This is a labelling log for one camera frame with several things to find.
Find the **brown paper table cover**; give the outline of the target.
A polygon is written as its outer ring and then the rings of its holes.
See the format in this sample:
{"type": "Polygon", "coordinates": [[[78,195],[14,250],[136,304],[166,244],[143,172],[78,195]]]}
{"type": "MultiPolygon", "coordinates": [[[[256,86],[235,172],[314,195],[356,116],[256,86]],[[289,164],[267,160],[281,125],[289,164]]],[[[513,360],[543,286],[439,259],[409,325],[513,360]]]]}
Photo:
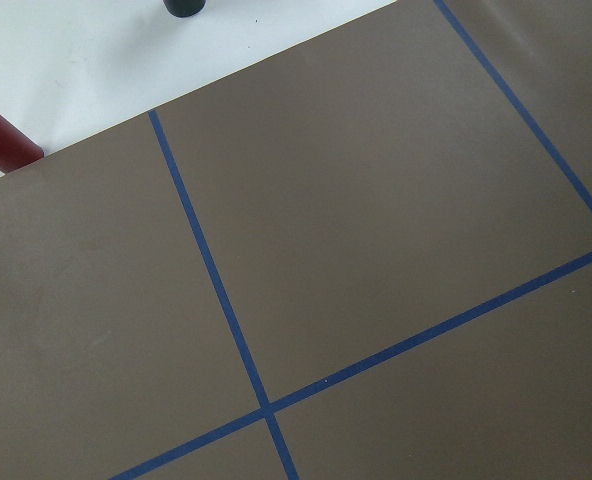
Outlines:
{"type": "Polygon", "coordinates": [[[396,1],[0,178],[0,479],[592,479],[592,1],[396,1]]]}

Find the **dark red bottle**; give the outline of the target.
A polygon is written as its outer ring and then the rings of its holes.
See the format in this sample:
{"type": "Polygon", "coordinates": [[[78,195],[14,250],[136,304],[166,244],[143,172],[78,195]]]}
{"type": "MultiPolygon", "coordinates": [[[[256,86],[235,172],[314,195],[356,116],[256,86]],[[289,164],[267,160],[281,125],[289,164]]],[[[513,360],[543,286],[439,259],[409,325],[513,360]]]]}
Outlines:
{"type": "Polygon", "coordinates": [[[0,171],[7,174],[44,157],[43,149],[0,115],[0,171]]]}

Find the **black bottle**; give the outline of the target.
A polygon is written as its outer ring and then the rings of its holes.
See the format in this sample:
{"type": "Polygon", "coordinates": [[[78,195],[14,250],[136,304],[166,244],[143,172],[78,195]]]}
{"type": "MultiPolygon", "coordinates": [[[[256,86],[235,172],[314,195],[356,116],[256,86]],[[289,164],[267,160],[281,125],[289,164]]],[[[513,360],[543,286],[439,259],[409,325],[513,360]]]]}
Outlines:
{"type": "Polygon", "coordinates": [[[167,11],[177,18],[187,18],[199,13],[206,4],[205,0],[164,0],[167,11]]]}

